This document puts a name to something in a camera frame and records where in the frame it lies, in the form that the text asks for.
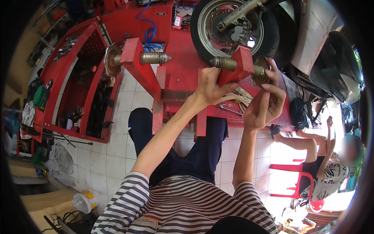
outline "white bucket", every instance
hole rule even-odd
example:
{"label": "white bucket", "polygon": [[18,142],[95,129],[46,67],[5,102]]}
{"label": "white bucket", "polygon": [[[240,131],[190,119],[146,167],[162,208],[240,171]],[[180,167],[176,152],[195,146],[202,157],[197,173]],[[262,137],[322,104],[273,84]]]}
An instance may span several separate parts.
{"label": "white bucket", "polygon": [[89,191],[75,194],[73,201],[74,206],[85,214],[90,213],[97,205],[97,198]]}

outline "front fork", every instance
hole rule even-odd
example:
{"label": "front fork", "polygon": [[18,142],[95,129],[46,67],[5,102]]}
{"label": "front fork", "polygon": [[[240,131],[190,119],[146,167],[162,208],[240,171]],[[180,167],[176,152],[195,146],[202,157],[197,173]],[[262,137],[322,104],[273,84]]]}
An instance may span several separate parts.
{"label": "front fork", "polygon": [[246,20],[246,15],[248,12],[253,10],[255,7],[262,5],[267,0],[248,0],[243,5],[239,6],[233,12],[231,12],[228,16],[226,16],[218,25],[217,29],[222,32],[226,29],[227,26],[230,24],[238,25],[238,20]]}

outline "striped shirt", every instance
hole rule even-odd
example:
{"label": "striped shirt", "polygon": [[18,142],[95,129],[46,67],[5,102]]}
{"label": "striped shirt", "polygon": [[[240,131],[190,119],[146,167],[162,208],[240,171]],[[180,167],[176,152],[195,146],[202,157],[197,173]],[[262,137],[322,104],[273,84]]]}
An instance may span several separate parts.
{"label": "striped shirt", "polygon": [[148,185],[145,175],[127,174],[91,233],[205,233],[228,216],[246,218],[270,234],[277,233],[251,182],[240,183],[234,196],[188,175]]}

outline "black sandal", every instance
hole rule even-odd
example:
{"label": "black sandal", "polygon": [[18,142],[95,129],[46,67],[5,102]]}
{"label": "black sandal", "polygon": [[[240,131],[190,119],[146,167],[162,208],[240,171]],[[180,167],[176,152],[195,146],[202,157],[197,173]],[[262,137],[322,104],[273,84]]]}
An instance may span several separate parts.
{"label": "black sandal", "polygon": [[274,135],[281,132],[281,126],[277,125],[274,127],[274,124],[270,126],[270,134],[272,136],[272,139],[274,140]]}

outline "white tile floor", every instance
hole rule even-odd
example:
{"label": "white tile floor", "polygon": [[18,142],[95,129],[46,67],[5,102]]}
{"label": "white tile floor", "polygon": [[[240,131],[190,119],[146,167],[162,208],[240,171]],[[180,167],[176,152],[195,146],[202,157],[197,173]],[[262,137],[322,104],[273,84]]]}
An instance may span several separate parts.
{"label": "white tile floor", "polygon": [[[123,71],[123,80],[117,92],[114,124],[110,130],[108,144],[93,142],[93,145],[78,143],[77,148],[63,143],[73,158],[76,186],[80,192],[92,191],[98,198],[98,214],[117,191],[121,180],[130,172],[136,160],[135,147],[128,136],[128,117],[131,110],[138,107],[152,108],[152,97],[128,73]],[[216,186],[232,195],[234,187],[231,184],[237,152],[239,150],[243,130],[229,128],[229,138],[222,147],[222,157],[215,172]],[[180,156],[185,156],[194,145],[193,125],[185,128],[175,141],[175,150]],[[258,131],[254,159],[253,183],[261,200],[269,211],[277,216],[290,203],[289,198],[271,197],[274,189],[284,189],[297,181],[297,173],[285,173],[269,170],[270,163],[291,163],[293,158],[305,157],[304,152],[275,143],[269,131]]]}

